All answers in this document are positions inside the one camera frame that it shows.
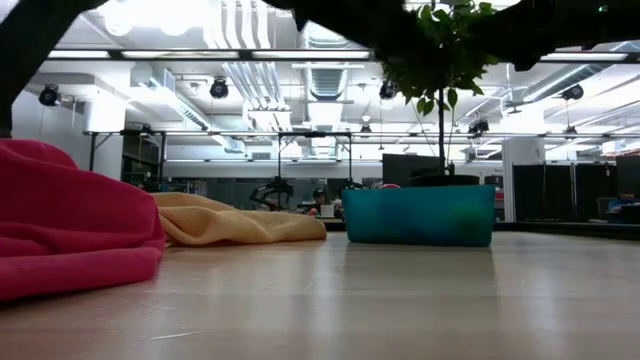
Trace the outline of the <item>black partition panels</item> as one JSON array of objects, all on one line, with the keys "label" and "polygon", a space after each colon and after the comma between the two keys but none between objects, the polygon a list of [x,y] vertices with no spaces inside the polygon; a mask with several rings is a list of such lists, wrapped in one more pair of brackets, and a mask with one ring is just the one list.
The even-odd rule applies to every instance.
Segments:
[{"label": "black partition panels", "polygon": [[512,175],[517,222],[596,220],[618,191],[611,163],[514,165]]}]

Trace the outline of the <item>person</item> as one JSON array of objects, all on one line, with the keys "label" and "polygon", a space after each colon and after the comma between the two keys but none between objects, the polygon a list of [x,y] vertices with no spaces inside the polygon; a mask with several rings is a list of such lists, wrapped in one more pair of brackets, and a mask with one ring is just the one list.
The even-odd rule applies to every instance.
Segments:
[{"label": "person", "polygon": [[306,214],[309,216],[318,216],[321,214],[321,207],[326,204],[324,191],[320,188],[315,189],[312,193],[314,202],[308,206]]}]

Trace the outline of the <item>green leafy potted tree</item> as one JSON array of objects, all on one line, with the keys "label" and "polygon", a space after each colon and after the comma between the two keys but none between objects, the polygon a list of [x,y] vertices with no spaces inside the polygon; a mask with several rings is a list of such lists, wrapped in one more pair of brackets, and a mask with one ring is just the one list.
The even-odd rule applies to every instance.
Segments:
[{"label": "green leafy potted tree", "polygon": [[472,23],[496,13],[489,2],[457,0],[447,7],[435,3],[408,12],[401,42],[375,51],[385,79],[395,86],[416,115],[438,116],[438,176],[447,176],[445,114],[455,113],[458,92],[481,95],[477,81],[495,56],[474,47]]}]

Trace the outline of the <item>black monitor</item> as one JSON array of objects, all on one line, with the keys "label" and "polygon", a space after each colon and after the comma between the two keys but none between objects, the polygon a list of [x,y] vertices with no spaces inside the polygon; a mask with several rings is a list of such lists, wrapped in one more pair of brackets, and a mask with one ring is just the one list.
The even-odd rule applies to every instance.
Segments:
[{"label": "black monitor", "polygon": [[440,173],[439,165],[440,159],[438,157],[384,154],[382,156],[382,179],[385,184],[408,187],[411,185],[411,178],[438,175]]}]

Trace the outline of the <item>yellow towel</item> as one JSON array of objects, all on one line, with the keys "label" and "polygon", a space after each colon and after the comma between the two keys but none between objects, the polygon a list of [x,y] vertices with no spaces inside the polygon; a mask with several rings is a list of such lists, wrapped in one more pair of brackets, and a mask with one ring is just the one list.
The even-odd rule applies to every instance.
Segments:
[{"label": "yellow towel", "polygon": [[186,193],[152,195],[167,242],[176,246],[273,244],[324,240],[327,231],[314,217],[287,212],[238,210],[209,198]]}]

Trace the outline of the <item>teal plastic tupperware container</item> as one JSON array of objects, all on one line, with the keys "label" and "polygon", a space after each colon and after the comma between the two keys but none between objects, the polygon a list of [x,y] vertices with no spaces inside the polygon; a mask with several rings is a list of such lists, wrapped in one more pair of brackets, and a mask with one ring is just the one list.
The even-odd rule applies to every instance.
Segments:
[{"label": "teal plastic tupperware container", "polygon": [[495,188],[490,185],[346,190],[342,205],[353,243],[488,247]]}]

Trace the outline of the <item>black plastic plant pot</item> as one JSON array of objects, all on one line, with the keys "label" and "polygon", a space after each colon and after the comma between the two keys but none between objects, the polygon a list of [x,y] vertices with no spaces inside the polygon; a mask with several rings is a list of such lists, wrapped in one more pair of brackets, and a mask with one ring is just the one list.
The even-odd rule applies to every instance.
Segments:
[{"label": "black plastic plant pot", "polygon": [[415,176],[408,179],[411,187],[476,186],[480,178],[474,175]]}]

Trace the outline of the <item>black background station frame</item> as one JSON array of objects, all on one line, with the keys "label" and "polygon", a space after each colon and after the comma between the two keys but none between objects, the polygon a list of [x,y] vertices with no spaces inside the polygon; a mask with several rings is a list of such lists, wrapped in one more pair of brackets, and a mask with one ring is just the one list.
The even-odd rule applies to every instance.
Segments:
[{"label": "black background station frame", "polygon": [[[134,131],[89,132],[89,169],[95,169],[98,148],[114,136],[160,139],[157,172],[175,177],[347,178],[382,172],[382,157],[354,155],[375,143],[388,146],[425,146],[436,155],[437,132],[252,132],[252,131]],[[333,139],[328,157],[283,155],[297,140]]]}]

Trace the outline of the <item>red cloth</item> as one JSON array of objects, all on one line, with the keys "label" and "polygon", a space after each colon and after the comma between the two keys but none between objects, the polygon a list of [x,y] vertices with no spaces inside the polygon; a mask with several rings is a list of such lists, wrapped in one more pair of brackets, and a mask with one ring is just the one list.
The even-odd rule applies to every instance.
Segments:
[{"label": "red cloth", "polygon": [[0,301],[149,280],[164,243],[150,194],[53,145],[0,139]]}]

